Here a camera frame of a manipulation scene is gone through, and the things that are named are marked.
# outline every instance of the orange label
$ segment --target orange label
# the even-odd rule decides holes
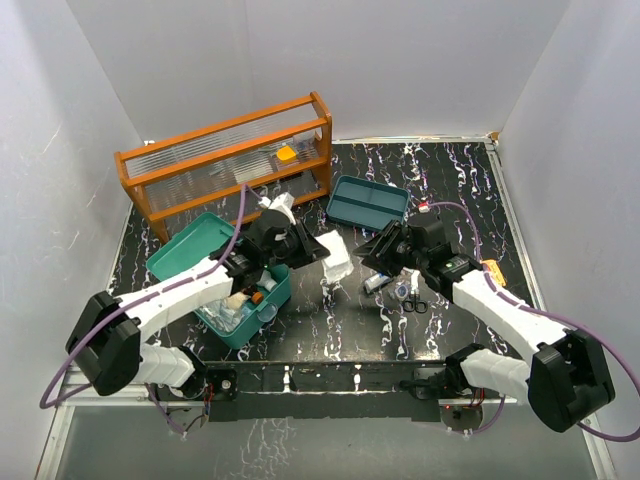
[[[495,260],[483,260],[484,263],[489,268],[489,273],[493,280],[500,285],[501,287],[507,286],[507,281],[504,279],[504,275],[500,271],[500,267],[498,266],[498,262]]]

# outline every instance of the yellow tag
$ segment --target yellow tag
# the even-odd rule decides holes
[[[495,260],[483,260],[482,263],[484,263],[489,268],[489,274],[493,278],[494,282],[496,282],[501,287],[507,286],[507,281],[504,279],[504,276],[500,271],[498,262],[496,262]]]
[[[291,163],[296,159],[296,152],[289,145],[285,145],[281,149],[278,150],[277,154],[278,160],[282,163]]]

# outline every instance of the wooden shelf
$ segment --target wooden shelf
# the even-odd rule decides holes
[[[310,116],[315,118],[311,118],[302,123],[296,122],[293,126],[282,125],[281,120],[278,125],[279,128],[277,128],[276,131],[268,131],[268,133],[258,136],[251,134],[243,136],[237,133],[238,128],[250,129],[252,122],[256,122],[255,125],[257,126],[271,125],[268,122],[275,122],[273,118],[283,118],[282,116],[277,117],[278,115],[284,112],[291,113],[291,111],[295,109],[305,107],[310,110]],[[315,140],[313,143],[315,151],[318,154],[317,157],[305,159],[291,167],[283,168],[247,182],[250,187],[259,187],[310,170],[316,182],[320,184],[320,189],[296,198],[295,204],[298,205],[323,195],[328,195],[331,189],[332,119],[327,106],[316,92],[311,92],[305,97],[243,115],[232,120],[210,125],[183,135],[178,135],[129,152],[116,152],[116,168],[120,183],[133,201],[136,209],[146,218],[151,229],[161,242],[166,243],[169,240],[169,233],[167,232],[165,219],[230,195],[235,195],[240,192],[242,186],[237,184],[216,190],[215,174],[212,172],[210,173],[212,176],[212,185],[209,193],[206,193],[209,189],[206,187],[207,183],[204,182],[205,187],[203,190],[197,191],[197,198],[182,201],[185,198],[189,198],[189,196],[185,196],[183,193],[181,198],[179,195],[174,194],[174,196],[171,197],[171,194],[168,194],[167,198],[170,200],[166,201],[165,205],[161,205],[160,208],[171,205],[172,202],[178,203],[159,211],[153,211],[151,207],[149,192],[147,192],[149,186],[153,185],[153,194],[157,194],[158,189],[162,189],[164,186],[162,182],[167,181],[170,182],[168,185],[174,189],[179,188],[180,185],[189,187],[189,185],[193,185],[193,182],[189,180],[192,183],[184,183],[186,181],[185,178],[189,179],[193,177],[181,177],[189,172],[203,169],[206,175],[208,171],[207,167],[217,162],[255,152],[269,146],[276,148],[276,146],[283,141],[295,138],[296,135],[304,132],[314,130],[322,133],[322,135],[316,133],[314,136]],[[236,139],[236,143],[233,143],[229,139]],[[127,162],[137,162],[132,170],[138,172],[137,175],[129,175],[131,167],[127,167]],[[258,214],[259,212],[249,214],[245,217],[244,221],[251,221],[255,219]]]

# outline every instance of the teal tray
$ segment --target teal tray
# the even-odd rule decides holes
[[[379,232],[391,220],[402,221],[408,205],[406,190],[342,175],[333,189],[327,216],[336,222]]]
[[[193,267],[209,253],[220,248],[232,235],[231,225],[213,213],[203,213],[154,253],[147,261],[147,269],[158,280],[166,280]],[[271,292],[258,288],[264,295],[264,300],[257,306],[249,303],[248,307],[253,309],[253,313],[242,320],[232,332],[218,330],[199,309],[194,312],[233,349],[242,348],[264,326],[258,319],[258,313],[268,304],[272,303],[279,309],[291,298],[289,269],[278,265],[268,270],[278,284]]]

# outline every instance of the orange wooden frame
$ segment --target orange wooden frame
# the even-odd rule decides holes
[[[178,164],[160,168],[154,172],[145,173],[136,177],[129,177],[129,175],[127,174],[127,169],[125,167],[126,162],[134,158],[140,157],[142,155],[147,155],[152,152],[157,152],[174,145],[178,145],[180,143],[202,137],[204,135],[227,130],[229,128],[237,127],[238,125],[243,125],[255,120],[269,117],[271,115],[276,115],[278,113],[282,113],[287,110],[309,104],[312,105],[316,115],[318,116],[317,119],[313,119],[299,125],[294,125],[259,138],[247,140],[236,145],[221,148],[205,155],[193,157]],[[166,218],[198,207],[200,205],[204,205],[205,203],[220,200],[221,198],[224,198],[228,195],[236,194],[240,191],[241,185],[234,185],[232,187],[225,188],[208,195],[203,195],[188,202],[173,205],[159,212],[151,211],[151,205],[149,204],[149,200],[146,194],[146,187],[148,185],[165,180],[167,178],[171,178],[175,175],[180,175],[184,172],[188,172],[196,168],[203,167],[205,165],[209,165],[211,163],[219,162],[236,155],[262,148],[269,144],[281,142],[282,140],[291,138],[292,136],[299,133],[309,130],[315,130],[317,128],[319,128],[322,132],[322,137],[316,136],[315,139],[315,147],[316,151],[318,152],[318,157],[247,182],[251,187],[258,187],[260,185],[265,185],[276,180],[290,177],[305,170],[311,170],[321,188],[315,192],[311,192],[309,194],[303,195],[302,197],[296,198],[295,204],[308,202],[323,195],[328,195],[331,191],[331,113],[329,113],[329,109],[317,92],[311,92],[307,96],[297,98],[280,105],[265,108],[263,110],[253,112],[248,115],[243,115],[232,120],[227,120],[225,122],[216,123],[214,125],[195,130],[193,132],[185,133],[183,135],[178,135],[167,140],[162,140],[160,142],[149,144],[144,147],[136,148],[129,152],[116,152],[114,156],[116,161],[116,168],[118,171],[118,177],[120,178],[122,187],[127,192],[127,195],[129,195],[129,197],[131,198],[131,201],[133,202],[135,207],[144,216],[144,218],[146,218],[147,222],[149,222],[151,230],[156,234],[156,236],[162,243],[166,243],[169,241],[169,233],[167,232],[165,224]],[[254,220],[258,215],[259,212],[246,215],[244,221],[250,222]]]

